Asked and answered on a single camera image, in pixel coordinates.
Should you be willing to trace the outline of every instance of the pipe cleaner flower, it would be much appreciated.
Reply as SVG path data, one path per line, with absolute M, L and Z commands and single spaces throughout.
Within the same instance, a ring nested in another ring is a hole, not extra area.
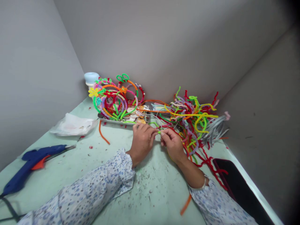
M 106 92 L 104 92 L 103 94 L 106 95 L 107 98 L 113 97 L 109 90 L 106 90 Z
M 106 89 L 102 88 L 98 93 L 99 93 L 99 95 L 103 96 L 105 92 L 106 92 Z
M 120 89 L 120 93 L 124 93 L 124 94 L 125 94 L 125 93 L 127 92 L 127 90 L 128 90 L 128 89 L 125 88 L 125 87 L 123 86 L 123 87 Z
M 99 105 L 101 105 L 101 98 L 99 98 L 99 97 L 97 97 L 96 98 L 96 104 L 97 104 L 97 106 L 99 106 Z
M 98 88 L 94 89 L 94 88 L 91 88 L 89 91 L 88 91 L 90 94 L 88 95 L 89 97 L 93 97 L 93 96 L 96 96 L 98 97 Z

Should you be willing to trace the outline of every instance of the plastic bag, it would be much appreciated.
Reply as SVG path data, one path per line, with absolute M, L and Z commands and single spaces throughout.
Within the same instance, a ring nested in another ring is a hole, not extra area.
M 80 118 L 69 113 L 50 129 L 58 136 L 82 136 L 90 133 L 97 125 L 97 120 Z

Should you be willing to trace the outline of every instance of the white bottle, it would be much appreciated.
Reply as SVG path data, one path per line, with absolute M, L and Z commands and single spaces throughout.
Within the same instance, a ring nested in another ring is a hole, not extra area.
M 84 74 L 85 84 L 88 86 L 89 90 L 94 86 L 95 81 L 99 80 L 99 77 L 99 74 L 95 72 L 88 72 Z

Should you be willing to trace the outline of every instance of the left hand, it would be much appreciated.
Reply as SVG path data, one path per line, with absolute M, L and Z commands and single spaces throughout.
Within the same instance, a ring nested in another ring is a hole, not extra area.
M 150 152 L 158 130 L 149 124 L 137 123 L 133 126 L 131 149 L 126 152 L 132 160 L 132 168 L 136 167 Z

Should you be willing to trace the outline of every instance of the power cord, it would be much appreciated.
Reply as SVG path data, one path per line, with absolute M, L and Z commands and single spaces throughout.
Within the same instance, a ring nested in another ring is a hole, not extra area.
M 0 219 L 0 222 L 4 222 L 4 221 L 7 221 L 7 220 L 11 220 L 11 219 L 14 219 L 16 222 L 19 222 L 20 219 L 21 219 L 21 217 L 25 216 L 26 214 L 19 216 L 16 213 L 16 211 L 13 209 L 12 205 L 10 204 L 10 202 L 4 196 L 5 196 L 4 194 L 1 194 L 0 195 L 0 199 L 4 201 L 4 203 L 6 204 L 9 212 L 11 213 L 12 217 L 5 218 L 5 219 Z

